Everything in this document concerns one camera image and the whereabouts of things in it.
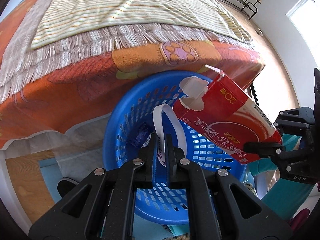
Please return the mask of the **orange floral bedspread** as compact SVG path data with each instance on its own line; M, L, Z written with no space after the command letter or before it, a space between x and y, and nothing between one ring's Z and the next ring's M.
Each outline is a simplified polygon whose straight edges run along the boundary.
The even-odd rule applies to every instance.
M110 113L141 79L167 70L213 78L222 69L241 88L263 70L255 49L218 40L167 41L92 56L27 84L1 102L1 150L41 133L80 135L79 127Z

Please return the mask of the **pink plaid fringed blanket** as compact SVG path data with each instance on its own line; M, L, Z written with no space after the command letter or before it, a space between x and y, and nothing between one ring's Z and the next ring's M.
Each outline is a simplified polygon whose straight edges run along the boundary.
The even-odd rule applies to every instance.
M114 50L167 41L218 40L253 49L249 32L217 0L213 30L164 24L115 25L70 35L35 47L43 16L57 0L24 0L1 22L1 102L55 70Z

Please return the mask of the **blue plastic mesh basket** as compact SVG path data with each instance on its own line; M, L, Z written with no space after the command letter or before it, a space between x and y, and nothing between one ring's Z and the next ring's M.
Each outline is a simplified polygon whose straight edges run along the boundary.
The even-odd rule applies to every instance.
M131 88L114 108L106 126L103 140L103 162L106 170L114 170L138 157L155 128L153 109L167 103L172 106L184 96L179 83L193 76L188 71L168 71L147 77ZM187 141L186 157L204 170L224 168L239 181L244 179L246 166L241 165L214 143L181 123ZM188 204L185 189L167 187L166 170L156 165L151 189L138 189L135 213L151 222L165 225L188 223Z

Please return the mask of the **blue snack wrapper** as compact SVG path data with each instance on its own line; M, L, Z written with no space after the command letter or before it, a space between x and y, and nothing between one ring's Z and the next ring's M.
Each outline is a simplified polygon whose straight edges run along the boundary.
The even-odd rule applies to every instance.
M133 132L129 142L135 148L140 149L147 141L149 135L152 132L152 128L146 122L142 123L136 131Z

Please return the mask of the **window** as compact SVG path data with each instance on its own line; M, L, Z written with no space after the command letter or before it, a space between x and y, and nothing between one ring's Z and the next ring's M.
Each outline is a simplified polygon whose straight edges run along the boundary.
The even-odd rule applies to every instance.
M319 67L319 0L299 0L287 13Z

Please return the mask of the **yellow striped towel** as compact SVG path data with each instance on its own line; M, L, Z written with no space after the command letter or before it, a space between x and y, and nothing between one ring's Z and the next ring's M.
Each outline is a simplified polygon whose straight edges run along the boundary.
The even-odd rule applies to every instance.
M31 48L103 27L147 23L192 27L252 42L249 32L217 0L52 0Z

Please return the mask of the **white ring band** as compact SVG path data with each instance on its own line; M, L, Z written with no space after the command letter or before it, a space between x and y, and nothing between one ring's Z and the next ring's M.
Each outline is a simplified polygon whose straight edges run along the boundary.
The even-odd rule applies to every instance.
M183 127L174 113L171 106L164 103L154 108L152 113L153 125L158 137L157 159L160 164L166 166L165 158L165 135L170 134L176 139L178 148L183 150L184 156L187 155L187 140Z

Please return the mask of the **red cardboard box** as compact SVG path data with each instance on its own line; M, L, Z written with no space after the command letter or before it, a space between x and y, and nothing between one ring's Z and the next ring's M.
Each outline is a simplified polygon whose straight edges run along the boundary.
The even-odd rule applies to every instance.
M176 116L241 164L259 160L244 151L247 142L280 143L281 135L259 106L230 78L212 66L213 81L184 78L185 94L173 105Z

